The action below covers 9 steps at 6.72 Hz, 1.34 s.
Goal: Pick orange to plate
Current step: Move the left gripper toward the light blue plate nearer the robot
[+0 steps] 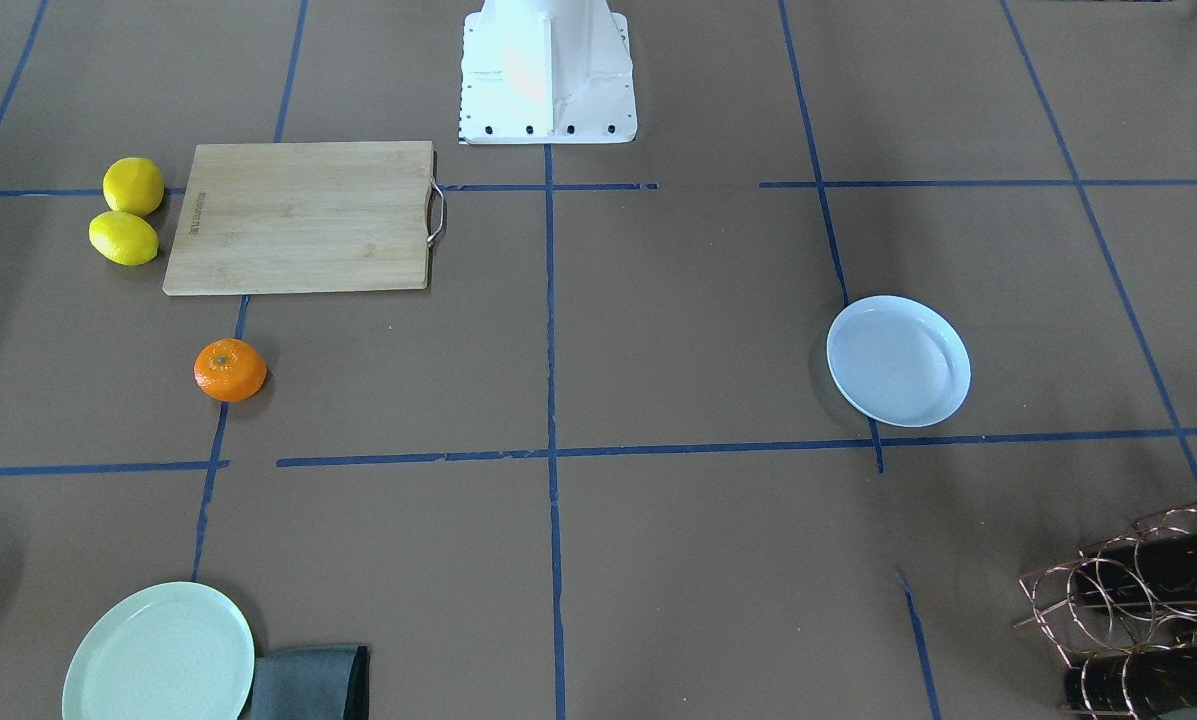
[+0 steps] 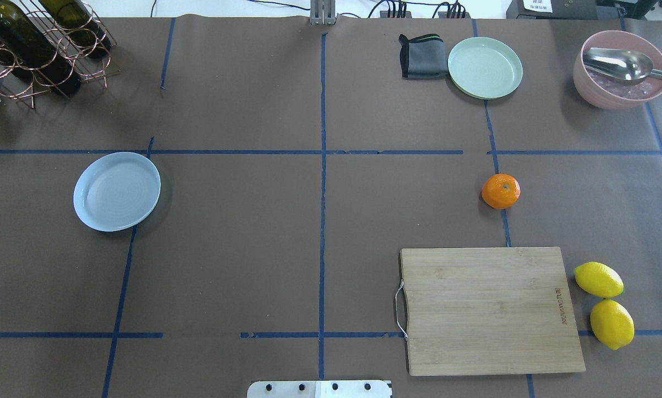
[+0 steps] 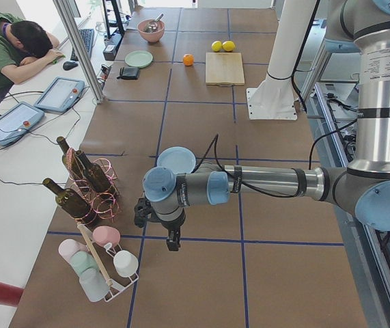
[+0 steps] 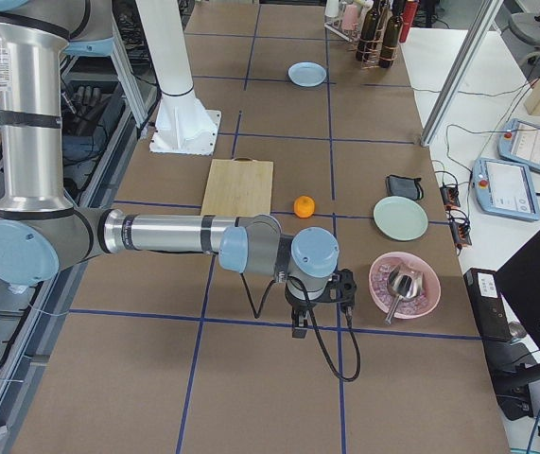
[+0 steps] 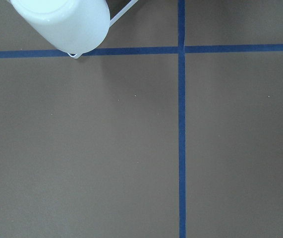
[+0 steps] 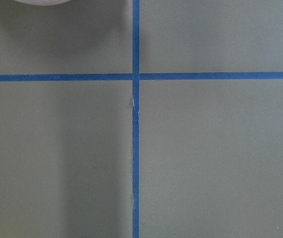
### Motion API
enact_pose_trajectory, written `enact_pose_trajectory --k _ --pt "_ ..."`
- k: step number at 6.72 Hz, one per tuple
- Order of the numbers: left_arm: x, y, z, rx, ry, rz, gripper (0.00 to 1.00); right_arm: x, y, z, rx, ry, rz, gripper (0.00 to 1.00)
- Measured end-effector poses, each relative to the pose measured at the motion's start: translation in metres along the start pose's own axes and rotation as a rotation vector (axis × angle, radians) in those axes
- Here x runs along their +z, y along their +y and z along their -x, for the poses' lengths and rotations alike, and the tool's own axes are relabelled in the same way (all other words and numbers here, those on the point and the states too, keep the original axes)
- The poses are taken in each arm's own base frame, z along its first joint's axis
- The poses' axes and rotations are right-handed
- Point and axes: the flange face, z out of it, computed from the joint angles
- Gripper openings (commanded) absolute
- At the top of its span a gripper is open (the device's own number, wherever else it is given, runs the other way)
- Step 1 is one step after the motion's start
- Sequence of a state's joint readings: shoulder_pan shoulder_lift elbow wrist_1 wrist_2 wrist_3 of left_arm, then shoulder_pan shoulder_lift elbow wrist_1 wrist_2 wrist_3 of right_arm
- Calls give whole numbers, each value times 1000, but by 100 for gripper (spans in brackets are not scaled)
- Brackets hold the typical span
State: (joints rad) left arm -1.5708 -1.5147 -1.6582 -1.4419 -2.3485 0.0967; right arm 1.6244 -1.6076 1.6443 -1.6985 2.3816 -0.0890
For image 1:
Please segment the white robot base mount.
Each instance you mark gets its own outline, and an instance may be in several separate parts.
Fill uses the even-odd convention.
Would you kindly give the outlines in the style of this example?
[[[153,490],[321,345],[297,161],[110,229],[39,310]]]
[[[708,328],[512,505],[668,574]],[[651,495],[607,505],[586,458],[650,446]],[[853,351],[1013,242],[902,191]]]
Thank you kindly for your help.
[[[606,1],[484,1],[462,24],[458,141],[628,144],[627,18]]]

